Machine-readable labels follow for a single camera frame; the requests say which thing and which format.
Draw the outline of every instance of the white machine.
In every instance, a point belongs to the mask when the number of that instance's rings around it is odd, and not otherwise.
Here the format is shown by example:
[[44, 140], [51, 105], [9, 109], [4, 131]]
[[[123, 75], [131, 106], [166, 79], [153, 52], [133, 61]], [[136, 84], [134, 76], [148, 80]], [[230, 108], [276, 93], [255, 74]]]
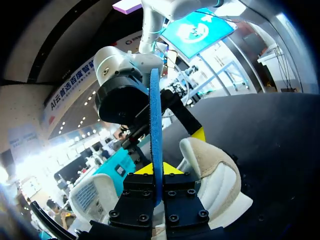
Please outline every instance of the white machine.
[[114, 182], [103, 173], [83, 179], [69, 195], [70, 206], [83, 223], [94, 220], [107, 224], [109, 211], [115, 207], [117, 201]]

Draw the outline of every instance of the logo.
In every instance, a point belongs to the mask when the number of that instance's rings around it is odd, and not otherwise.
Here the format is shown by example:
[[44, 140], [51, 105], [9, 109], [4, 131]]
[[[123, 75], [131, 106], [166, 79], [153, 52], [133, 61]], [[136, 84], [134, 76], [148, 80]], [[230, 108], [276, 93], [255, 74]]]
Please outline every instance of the logo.
[[205, 39], [209, 34], [209, 28], [203, 23], [198, 23], [196, 27], [193, 24], [181, 24], [176, 35], [186, 44], [195, 44]]

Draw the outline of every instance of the display screen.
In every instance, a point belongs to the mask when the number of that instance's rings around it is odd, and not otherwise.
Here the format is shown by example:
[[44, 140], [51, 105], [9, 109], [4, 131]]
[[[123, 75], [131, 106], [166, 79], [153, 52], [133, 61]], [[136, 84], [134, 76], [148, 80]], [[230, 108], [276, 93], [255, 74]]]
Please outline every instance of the display screen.
[[[199, 9], [199, 11], [213, 14], [207, 8]], [[163, 38], [173, 44], [188, 59], [234, 31], [223, 19], [204, 13], [192, 12], [170, 23], [162, 33]]]
[[75, 201], [82, 208], [83, 211], [86, 211], [89, 205], [97, 196], [97, 189], [93, 182], [84, 186], [80, 191], [75, 195]]

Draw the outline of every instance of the banner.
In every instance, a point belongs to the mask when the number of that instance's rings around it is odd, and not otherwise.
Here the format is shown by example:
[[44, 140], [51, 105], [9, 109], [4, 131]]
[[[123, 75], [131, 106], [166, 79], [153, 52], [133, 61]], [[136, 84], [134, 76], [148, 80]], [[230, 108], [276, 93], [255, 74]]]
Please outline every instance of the banner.
[[30, 156], [40, 154], [42, 150], [36, 128], [30, 123], [9, 128], [8, 142], [15, 164], [22, 163]]

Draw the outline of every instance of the screw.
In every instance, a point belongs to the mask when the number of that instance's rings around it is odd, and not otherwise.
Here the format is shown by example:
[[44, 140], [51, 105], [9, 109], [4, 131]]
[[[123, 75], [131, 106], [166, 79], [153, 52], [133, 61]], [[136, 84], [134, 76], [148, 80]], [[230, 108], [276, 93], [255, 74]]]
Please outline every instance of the screw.
[[116, 210], [111, 210], [109, 212], [109, 216], [110, 216], [110, 218], [115, 219], [116, 217], [119, 216], [119, 212], [117, 212]]
[[150, 192], [144, 191], [144, 192], [142, 193], [142, 196], [144, 196], [144, 197], [149, 197], [149, 196], [150, 196]]
[[146, 214], [141, 214], [140, 216], [139, 216], [139, 222], [141, 222], [141, 223], [145, 223], [145, 222], [147, 222], [148, 220], [149, 220], [149, 216], [148, 215], [146, 215]]
[[128, 191], [128, 190], [123, 190], [122, 191], [122, 195], [123, 196], [127, 196], [127, 195], [129, 195], [130, 194], [130, 191]]
[[198, 216], [201, 218], [201, 219], [206, 219], [208, 216], [209, 216], [209, 212], [207, 210], [200, 210], [198, 212]]
[[107, 67], [107, 68], [103, 71], [103, 76], [107, 75], [108, 72], [109, 72], [109, 68]]
[[175, 215], [175, 214], [172, 214], [172, 215], [169, 216], [169, 221], [171, 223], [177, 223], [177, 222], [179, 222], [179, 216]]
[[177, 193], [176, 193], [175, 191], [169, 191], [169, 192], [168, 192], [168, 195], [169, 195], [170, 197], [174, 197], [175, 195], [177, 195]]
[[196, 190], [194, 189], [188, 189], [187, 195], [194, 197], [196, 195]]

